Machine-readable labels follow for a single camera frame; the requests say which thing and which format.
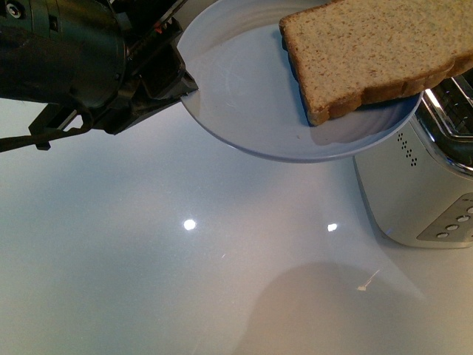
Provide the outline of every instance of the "bread crust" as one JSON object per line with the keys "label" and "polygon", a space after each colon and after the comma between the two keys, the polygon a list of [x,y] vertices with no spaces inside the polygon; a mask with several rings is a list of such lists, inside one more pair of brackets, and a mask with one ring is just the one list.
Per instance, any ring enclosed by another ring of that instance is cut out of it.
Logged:
{"label": "bread crust", "polygon": [[[322,7],[330,6],[337,2],[345,0],[333,0],[327,4],[318,7],[313,7],[305,11],[300,11],[292,15],[286,16],[279,22],[279,29],[285,37],[285,26],[287,23],[300,13],[317,11]],[[290,60],[293,62],[296,75],[299,82],[304,80],[300,75],[299,66],[301,65],[299,58],[292,53],[295,51],[295,44],[291,41],[286,41],[287,51]],[[428,72],[422,72],[417,76],[406,78],[403,81],[396,81],[388,84],[383,84],[375,87],[366,87],[360,92],[353,92],[346,97],[334,100],[325,106],[313,107],[306,99],[307,95],[304,86],[300,86],[302,98],[307,107],[307,118],[313,125],[319,125],[329,120],[330,118],[337,118],[347,113],[350,113],[364,104],[374,104],[382,101],[392,100],[396,98],[405,98],[425,89],[431,89],[437,86],[445,78],[460,75],[473,67],[473,49],[468,53],[462,55],[453,55],[446,63],[440,65],[437,69]]]}

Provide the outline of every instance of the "stainless steel toaster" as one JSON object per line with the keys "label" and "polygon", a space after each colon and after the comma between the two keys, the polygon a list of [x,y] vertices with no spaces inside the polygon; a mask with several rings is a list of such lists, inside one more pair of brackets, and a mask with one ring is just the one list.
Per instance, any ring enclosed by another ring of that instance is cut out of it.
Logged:
{"label": "stainless steel toaster", "polygon": [[473,70],[424,92],[409,122],[356,155],[367,210],[408,246],[473,243]]}

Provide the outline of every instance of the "slice of bread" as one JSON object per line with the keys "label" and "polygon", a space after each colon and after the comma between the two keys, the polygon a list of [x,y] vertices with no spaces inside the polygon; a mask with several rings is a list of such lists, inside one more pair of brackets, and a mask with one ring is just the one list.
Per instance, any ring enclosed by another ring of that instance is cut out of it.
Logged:
{"label": "slice of bread", "polygon": [[314,125],[473,67],[473,0],[334,0],[279,22]]}

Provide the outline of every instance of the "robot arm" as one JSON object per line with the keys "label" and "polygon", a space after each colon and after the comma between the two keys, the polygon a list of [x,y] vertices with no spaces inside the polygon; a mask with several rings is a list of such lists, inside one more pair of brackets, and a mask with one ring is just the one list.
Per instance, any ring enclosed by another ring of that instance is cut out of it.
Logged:
{"label": "robot arm", "polygon": [[[116,135],[197,89],[175,40],[186,0],[0,0],[0,97],[47,103],[0,152],[102,129]],[[81,115],[81,129],[65,132]]]}

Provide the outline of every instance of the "toaster vent holes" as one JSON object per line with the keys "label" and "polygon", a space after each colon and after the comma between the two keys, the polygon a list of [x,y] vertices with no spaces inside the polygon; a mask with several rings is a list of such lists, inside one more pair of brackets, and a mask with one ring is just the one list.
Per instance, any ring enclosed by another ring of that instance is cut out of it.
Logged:
{"label": "toaster vent holes", "polygon": [[417,158],[412,153],[412,149],[409,149],[409,147],[407,146],[407,139],[404,139],[403,133],[398,133],[398,142],[401,143],[401,150],[404,150],[404,152],[406,153],[406,159],[411,160],[411,166],[417,166]]}

